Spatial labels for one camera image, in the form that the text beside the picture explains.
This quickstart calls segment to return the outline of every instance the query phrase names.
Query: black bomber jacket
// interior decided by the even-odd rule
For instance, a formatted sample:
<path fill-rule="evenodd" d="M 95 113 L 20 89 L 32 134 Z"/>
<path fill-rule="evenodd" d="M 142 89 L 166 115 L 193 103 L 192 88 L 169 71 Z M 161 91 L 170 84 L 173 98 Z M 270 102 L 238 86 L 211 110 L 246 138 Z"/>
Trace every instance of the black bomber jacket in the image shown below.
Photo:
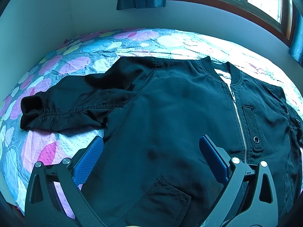
<path fill-rule="evenodd" d="M 109 227 L 200 226 L 223 188 L 199 150 L 204 134 L 231 157 L 268 163 L 279 219 L 300 194 L 301 118 L 281 87 L 229 62 L 121 57 L 105 73 L 24 97 L 21 108 L 24 130 L 105 129 L 81 191 Z"/>

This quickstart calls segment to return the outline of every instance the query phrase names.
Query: metal zipper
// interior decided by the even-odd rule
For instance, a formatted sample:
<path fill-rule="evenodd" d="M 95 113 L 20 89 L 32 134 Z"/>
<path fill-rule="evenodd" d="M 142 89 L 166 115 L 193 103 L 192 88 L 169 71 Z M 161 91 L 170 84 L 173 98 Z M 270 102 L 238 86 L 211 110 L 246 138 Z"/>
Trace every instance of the metal zipper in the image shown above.
<path fill-rule="evenodd" d="M 243 126 L 242 126 L 241 119 L 240 119 L 240 116 L 239 116 L 239 111 L 238 111 L 238 108 L 237 108 L 237 105 L 236 105 L 236 97 L 234 96 L 234 92 L 231 90 L 230 85 L 227 84 L 227 86 L 228 86 L 229 92 L 231 94 L 231 97 L 232 97 L 232 100 L 233 100 L 232 103 L 234 104 L 234 110 L 236 111 L 237 119 L 238 119 L 238 122 L 239 122 L 240 131 L 241 131 L 243 144 L 244 144 L 244 163 L 247 164 L 247 160 L 248 160 L 247 159 L 247 144 L 246 144 L 246 140 L 245 140 L 245 136 L 244 136 Z"/>

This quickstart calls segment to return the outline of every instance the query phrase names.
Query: ribbed collar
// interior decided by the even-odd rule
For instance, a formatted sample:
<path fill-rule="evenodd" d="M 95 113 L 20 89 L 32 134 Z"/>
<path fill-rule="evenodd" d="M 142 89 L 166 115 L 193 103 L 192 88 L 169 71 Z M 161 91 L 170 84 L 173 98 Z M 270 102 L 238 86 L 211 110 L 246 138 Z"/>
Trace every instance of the ribbed collar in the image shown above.
<path fill-rule="evenodd" d="M 203 59 L 199 59 L 198 60 L 200 62 L 201 65 L 204 66 L 205 70 L 212 75 L 214 78 L 218 79 L 219 81 L 223 82 L 222 78 L 220 78 L 220 76 L 216 73 L 216 71 L 214 70 L 213 67 L 213 63 L 212 60 L 209 56 L 203 58 Z M 223 63 L 225 65 L 225 68 L 227 68 L 227 70 L 230 72 L 231 74 L 231 84 L 237 84 L 241 78 L 241 71 L 235 67 L 233 64 L 231 64 L 230 62 L 226 62 Z"/>

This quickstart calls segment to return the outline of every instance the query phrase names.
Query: bed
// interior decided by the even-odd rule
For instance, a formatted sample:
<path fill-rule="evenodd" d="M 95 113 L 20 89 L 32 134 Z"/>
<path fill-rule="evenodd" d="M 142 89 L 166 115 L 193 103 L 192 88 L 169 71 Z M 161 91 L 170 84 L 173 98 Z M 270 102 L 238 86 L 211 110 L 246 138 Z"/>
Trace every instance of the bed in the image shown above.
<path fill-rule="evenodd" d="M 287 103 L 303 118 L 303 98 L 286 74 L 271 61 L 235 43 L 171 29 L 107 30 L 77 36 L 37 62 L 0 105 L 0 170 L 23 213 L 34 163 L 42 161 L 49 165 L 71 158 L 96 135 L 103 137 L 103 130 L 62 134 L 23 131 L 21 99 L 46 91 L 66 75 L 106 72 L 122 56 L 193 60 L 210 56 L 218 64 L 229 61 L 255 78 L 281 86 Z M 74 217 L 60 185 L 55 186 L 67 215 Z"/>

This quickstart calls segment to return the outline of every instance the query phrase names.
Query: floral bedsheet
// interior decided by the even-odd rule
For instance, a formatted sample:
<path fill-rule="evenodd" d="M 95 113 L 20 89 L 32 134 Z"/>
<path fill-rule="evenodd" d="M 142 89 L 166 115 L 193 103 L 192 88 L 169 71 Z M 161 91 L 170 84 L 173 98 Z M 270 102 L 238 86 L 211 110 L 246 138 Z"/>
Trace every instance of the floral bedsheet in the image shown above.
<path fill-rule="evenodd" d="M 217 63 L 229 61 L 255 78 L 281 86 L 287 103 L 303 118 L 303 98 L 286 74 L 268 59 L 235 43 L 171 29 L 123 29 L 77 36 L 37 62 L 0 104 L 0 170 L 23 213 L 34 163 L 56 164 L 71 158 L 96 135 L 103 137 L 103 130 L 62 134 L 23 131 L 21 99 L 46 91 L 66 75 L 106 72 L 122 56 L 193 60 L 210 56 Z M 60 185 L 55 186 L 67 215 L 74 217 Z"/>

